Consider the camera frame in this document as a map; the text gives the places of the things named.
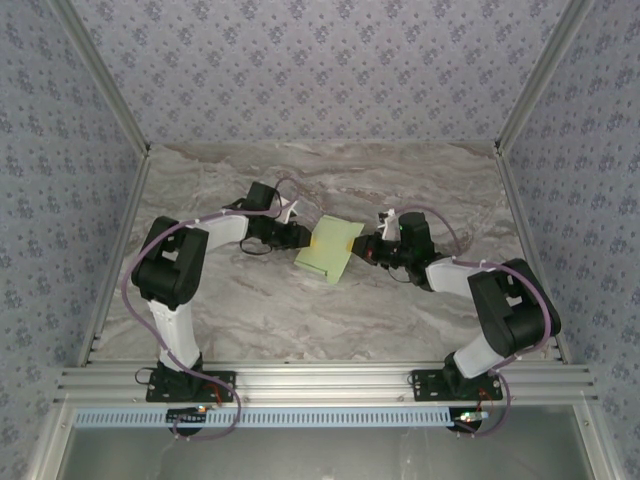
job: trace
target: black wire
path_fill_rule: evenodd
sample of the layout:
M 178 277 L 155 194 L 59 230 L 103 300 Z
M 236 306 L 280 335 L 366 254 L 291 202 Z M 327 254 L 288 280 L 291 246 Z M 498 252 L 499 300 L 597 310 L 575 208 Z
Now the black wire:
M 145 383 L 145 382 L 141 382 L 140 380 L 138 380 L 138 374 L 142 371 L 142 370 L 150 370 L 153 372 L 153 368 L 151 367 L 142 367 L 141 369 L 139 369 L 134 375 L 133 378 L 136 381 L 136 383 L 138 385 L 149 385 L 149 382 Z
M 243 243 L 244 243 L 244 240 L 240 240 L 240 250 L 242 250 L 242 253 L 246 253 L 247 255 L 252 255 L 254 257 L 260 257 L 262 255 L 267 255 L 267 254 L 269 254 L 269 253 L 271 253 L 273 251 L 273 247 L 271 245 L 269 245 L 269 250 L 267 250 L 265 252 L 251 252 L 249 250 L 245 250 L 244 249 L 244 247 L 242 246 Z
M 387 269 L 387 272 L 389 273 L 389 276 L 391 278 L 393 278 L 396 282 L 398 283 L 411 283 L 411 280 L 398 280 L 396 277 L 393 276 L 393 274 L 391 273 L 391 269 Z

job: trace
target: patterned wallpaper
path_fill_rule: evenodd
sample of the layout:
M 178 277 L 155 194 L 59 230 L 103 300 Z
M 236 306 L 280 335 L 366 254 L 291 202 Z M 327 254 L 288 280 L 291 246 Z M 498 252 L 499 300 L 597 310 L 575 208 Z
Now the patterned wallpaper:
M 493 139 L 566 0 L 73 0 L 151 143 Z
M 79 346 L 137 154 L 44 0 L 0 2 L 0 478 Z
M 640 478 L 640 4 L 596 0 L 510 153 L 577 362 Z

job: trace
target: yellow-green cloth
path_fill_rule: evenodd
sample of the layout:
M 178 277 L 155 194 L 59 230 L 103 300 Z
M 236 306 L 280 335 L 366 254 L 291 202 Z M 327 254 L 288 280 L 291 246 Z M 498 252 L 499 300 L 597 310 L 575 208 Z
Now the yellow-green cloth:
M 311 246 L 303 248 L 295 264 L 327 277 L 330 284 L 338 283 L 349 262 L 353 239 L 360 235 L 364 223 L 347 222 L 325 215 L 311 235 Z

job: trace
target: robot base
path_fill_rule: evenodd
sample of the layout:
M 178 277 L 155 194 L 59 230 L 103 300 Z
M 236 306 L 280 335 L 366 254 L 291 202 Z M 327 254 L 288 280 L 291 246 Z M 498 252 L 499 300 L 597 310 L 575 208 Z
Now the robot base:
M 498 377 L 482 374 L 472 379 L 464 379 L 463 389 L 452 391 L 442 370 L 414 370 L 409 376 L 416 402 L 442 402 L 448 400 L 486 401 L 482 391 L 492 400 L 502 400 L 502 388 Z
M 205 375 L 218 378 L 233 388 L 236 387 L 235 372 L 202 371 L 202 355 L 191 368 Z M 193 402 L 205 405 L 232 403 L 234 401 L 231 392 L 227 389 L 193 377 L 185 372 L 168 368 L 162 362 L 158 362 L 157 367 L 149 377 L 146 399 L 149 403 Z

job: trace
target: gray marble table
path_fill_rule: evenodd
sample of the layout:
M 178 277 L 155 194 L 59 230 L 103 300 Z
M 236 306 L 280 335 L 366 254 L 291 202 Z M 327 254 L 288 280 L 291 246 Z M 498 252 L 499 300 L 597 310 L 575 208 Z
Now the gray marble table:
M 364 222 L 377 212 L 423 202 L 440 210 L 466 259 L 522 256 L 491 149 L 444 143 L 154 146 L 126 248 L 140 249 L 159 215 L 201 216 L 243 196 L 253 180 L 302 183 L 299 222 L 323 214 Z M 283 194 L 292 193 L 283 185 Z M 443 253 L 445 227 L 427 215 Z M 352 257 L 337 285 L 297 268 L 296 252 L 252 257 L 237 245 L 212 251 L 194 303 L 194 329 L 208 360 L 440 360 L 480 331 L 471 300 L 395 282 Z M 404 272 L 396 272 L 403 277 Z M 151 319 L 131 288 L 135 307 Z M 151 359 L 153 338 L 114 293 L 94 359 Z

